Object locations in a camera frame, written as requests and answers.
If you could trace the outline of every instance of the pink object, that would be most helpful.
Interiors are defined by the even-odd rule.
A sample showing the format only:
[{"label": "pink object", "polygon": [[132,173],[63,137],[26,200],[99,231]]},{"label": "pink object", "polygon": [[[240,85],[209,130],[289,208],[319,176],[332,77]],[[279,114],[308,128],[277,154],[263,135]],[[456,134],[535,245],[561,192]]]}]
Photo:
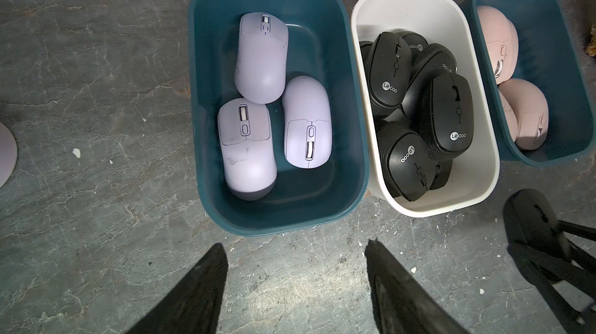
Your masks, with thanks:
[{"label": "pink object", "polygon": [[8,180],[17,164],[17,142],[10,130],[0,123],[0,187]]},{"label": "pink object", "polygon": [[544,143],[548,131],[547,99],[538,87],[523,79],[501,83],[499,91],[517,117],[516,145],[533,151]]},{"label": "pink object", "polygon": [[516,69],[519,42],[513,23],[500,10],[478,6],[482,34],[488,49],[496,84],[508,80]]}]

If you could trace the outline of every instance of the white plastic bin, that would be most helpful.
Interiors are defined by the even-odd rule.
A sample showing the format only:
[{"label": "white plastic bin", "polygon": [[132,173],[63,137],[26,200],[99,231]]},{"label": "white plastic bin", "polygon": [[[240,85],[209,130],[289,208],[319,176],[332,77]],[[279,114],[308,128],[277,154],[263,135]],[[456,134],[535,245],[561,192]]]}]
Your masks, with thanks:
[{"label": "white plastic bin", "polygon": [[[429,44],[440,43],[447,47],[457,61],[457,73],[466,77],[470,84],[474,102],[472,144],[454,159],[447,184],[443,188],[429,190],[414,202],[408,202],[403,197],[392,198],[384,184],[358,46],[359,41],[374,41],[381,32],[402,30],[417,32]],[[472,206],[488,197],[499,176],[499,153],[470,28],[458,5],[453,0],[358,0],[352,12],[352,35],[368,129],[370,192],[387,201],[397,211],[417,218]]]}]

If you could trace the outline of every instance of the concrete floor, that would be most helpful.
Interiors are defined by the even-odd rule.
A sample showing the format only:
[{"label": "concrete floor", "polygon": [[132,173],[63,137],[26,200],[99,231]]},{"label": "concrete floor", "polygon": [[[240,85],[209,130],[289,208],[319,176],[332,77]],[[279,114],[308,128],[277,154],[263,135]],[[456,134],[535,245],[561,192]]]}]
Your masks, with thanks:
[{"label": "concrete floor", "polygon": [[[197,194],[188,1],[0,0],[0,121],[19,144],[0,189],[0,332],[122,332],[222,242],[220,333],[374,333],[370,237],[473,333],[563,332],[508,256],[501,209],[533,187],[561,219],[596,226],[593,153],[548,169],[502,162],[486,201],[429,219],[368,195],[324,226],[227,233]],[[594,99],[582,48],[596,0],[560,1]]]}]

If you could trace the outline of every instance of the plastic storage bin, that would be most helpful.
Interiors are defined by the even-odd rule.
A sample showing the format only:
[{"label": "plastic storage bin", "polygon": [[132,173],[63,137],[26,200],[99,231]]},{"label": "plastic storage bin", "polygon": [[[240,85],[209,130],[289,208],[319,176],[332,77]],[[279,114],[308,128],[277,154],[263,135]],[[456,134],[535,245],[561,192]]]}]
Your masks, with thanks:
[{"label": "plastic storage bin", "polygon": [[[547,98],[547,139],[535,151],[519,150],[509,135],[476,10],[481,5],[501,10],[515,25],[520,49],[513,78],[532,82]],[[544,167],[590,151],[594,112],[557,0],[466,0],[461,7],[470,23],[501,159]]]},{"label": "plastic storage bin", "polygon": [[362,56],[357,50],[370,151],[368,189],[394,209],[412,217],[428,217],[477,204],[496,185],[499,154],[466,18],[452,0],[359,0],[356,3],[352,12],[354,42],[374,41],[383,31],[398,30],[417,32],[429,43],[441,43],[451,50],[457,60],[457,73],[466,77],[472,91],[474,138],[468,150],[454,159],[449,181],[443,188],[429,190],[414,202],[403,197],[392,198],[383,181]]},{"label": "plastic storage bin", "polygon": [[[234,85],[238,25],[243,14],[265,11],[289,29],[287,80],[309,75],[329,95],[332,155],[315,169],[284,157],[281,98],[268,104],[277,181],[263,199],[246,202],[229,191],[216,115],[240,97]],[[354,45],[341,0],[191,0],[188,47],[198,192],[213,221],[242,236],[315,226],[341,218],[361,200],[368,180],[368,150]]]}]

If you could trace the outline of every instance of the wireless mouse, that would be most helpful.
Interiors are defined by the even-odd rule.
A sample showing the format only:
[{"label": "wireless mouse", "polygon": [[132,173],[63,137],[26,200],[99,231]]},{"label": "wireless mouse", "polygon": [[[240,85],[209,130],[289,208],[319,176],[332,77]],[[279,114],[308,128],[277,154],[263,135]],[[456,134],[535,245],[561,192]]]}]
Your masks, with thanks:
[{"label": "wireless mouse", "polygon": [[435,180],[433,181],[433,185],[430,187],[430,190],[443,188],[447,181],[449,181],[449,175],[451,175],[451,166],[453,165],[453,161],[444,160],[443,162],[437,162],[435,166]]},{"label": "wireless mouse", "polygon": [[402,110],[408,118],[414,117],[414,111],[422,98],[425,87],[430,81],[445,72],[455,73],[457,62],[451,52],[438,43],[429,44],[412,64],[412,76],[408,91],[402,100]]},{"label": "wireless mouse", "polygon": [[516,69],[519,53],[517,30],[496,8],[478,6],[477,11],[495,81],[501,84],[511,78]]},{"label": "wireless mouse", "polygon": [[516,141],[517,139],[517,117],[516,114],[513,112],[511,105],[506,100],[503,93],[499,91],[499,97],[501,98],[501,104],[503,105],[503,113],[505,113],[505,120],[507,121],[507,127],[509,128],[509,134],[511,135],[511,140]]},{"label": "wireless mouse", "polygon": [[406,41],[412,51],[412,61],[416,61],[416,57],[428,46],[428,42],[422,35],[413,31],[401,31],[398,34]]},{"label": "wireless mouse", "polygon": [[428,156],[422,138],[397,122],[380,124],[378,152],[389,194],[416,201],[433,184],[436,162]]},{"label": "wireless mouse", "polygon": [[234,73],[238,92],[257,104],[279,99],[286,85],[287,55],[288,28],[282,20],[264,12],[242,16]]},{"label": "wireless mouse", "polygon": [[468,81],[449,72],[431,80],[416,120],[415,130],[433,159],[458,157],[470,147],[474,136],[474,108]]},{"label": "wireless mouse", "polygon": [[264,197],[277,178],[267,107],[243,97],[227,102],[219,109],[218,131],[232,194],[246,201]]},{"label": "wireless mouse", "polygon": [[372,116],[385,118],[399,107],[412,70],[412,51],[398,34],[382,32],[372,44],[364,72]]},{"label": "wireless mouse", "polygon": [[499,85],[517,117],[516,145],[527,151],[539,148],[547,138],[548,104],[538,87],[523,79],[511,78]]},{"label": "wireless mouse", "polygon": [[281,103],[287,161],[300,168],[323,165],[332,154],[332,114],[325,87],[315,78],[295,77],[286,85]]}]

